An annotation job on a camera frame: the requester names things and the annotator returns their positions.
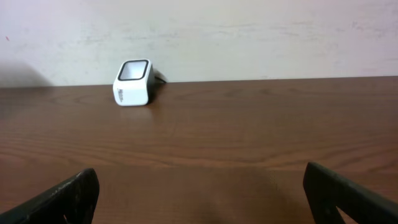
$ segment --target wall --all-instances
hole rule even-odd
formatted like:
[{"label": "wall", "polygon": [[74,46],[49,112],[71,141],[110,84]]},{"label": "wall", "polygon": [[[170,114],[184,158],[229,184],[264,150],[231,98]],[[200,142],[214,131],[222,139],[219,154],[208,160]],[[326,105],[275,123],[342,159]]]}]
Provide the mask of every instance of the wall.
[{"label": "wall", "polygon": [[396,75],[396,0],[0,0],[0,86]]}]

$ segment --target table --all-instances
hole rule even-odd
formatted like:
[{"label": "table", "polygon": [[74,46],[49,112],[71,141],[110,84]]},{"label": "table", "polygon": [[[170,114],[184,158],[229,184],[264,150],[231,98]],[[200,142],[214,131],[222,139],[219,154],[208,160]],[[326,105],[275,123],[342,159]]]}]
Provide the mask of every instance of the table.
[{"label": "table", "polygon": [[313,223],[308,161],[398,202],[398,77],[0,90],[0,212],[86,167],[93,223]]}]

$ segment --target small white cube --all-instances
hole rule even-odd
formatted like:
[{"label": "small white cube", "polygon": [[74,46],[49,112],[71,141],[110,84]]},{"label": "small white cube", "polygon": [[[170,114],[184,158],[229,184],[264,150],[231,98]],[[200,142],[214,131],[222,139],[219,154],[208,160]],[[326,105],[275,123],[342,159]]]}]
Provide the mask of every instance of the small white cube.
[{"label": "small white cube", "polygon": [[154,84],[150,60],[128,60],[122,64],[113,83],[114,100],[120,106],[146,105],[154,92]]}]

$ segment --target electronic device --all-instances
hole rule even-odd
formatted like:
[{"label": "electronic device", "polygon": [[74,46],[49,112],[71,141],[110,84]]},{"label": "electronic device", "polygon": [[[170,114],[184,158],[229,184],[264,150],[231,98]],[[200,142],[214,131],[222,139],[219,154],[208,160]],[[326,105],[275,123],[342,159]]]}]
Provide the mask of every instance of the electronic device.
[{"label": "electronic device", "polygon": [[146,105],[154,94],[155,76],[148,59],[124,62],[113,83],[114,100],[120,106]]}]

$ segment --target black object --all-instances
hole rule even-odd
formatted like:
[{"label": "black object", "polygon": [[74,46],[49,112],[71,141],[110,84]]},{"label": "black object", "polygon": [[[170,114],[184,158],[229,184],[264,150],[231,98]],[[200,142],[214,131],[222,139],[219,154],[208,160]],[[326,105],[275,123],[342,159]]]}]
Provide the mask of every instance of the black object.
[{"label": "black object", "polygon": [[345,223],[337,208],[359,224],[398,223],[398,205],[339,174],[310,162],[304,190],[317,224]]},{"label": "black object", "polygon": [[100,185],[94,169],[48,189],[22,205],[0,215],[1,224],[90,224]]}]

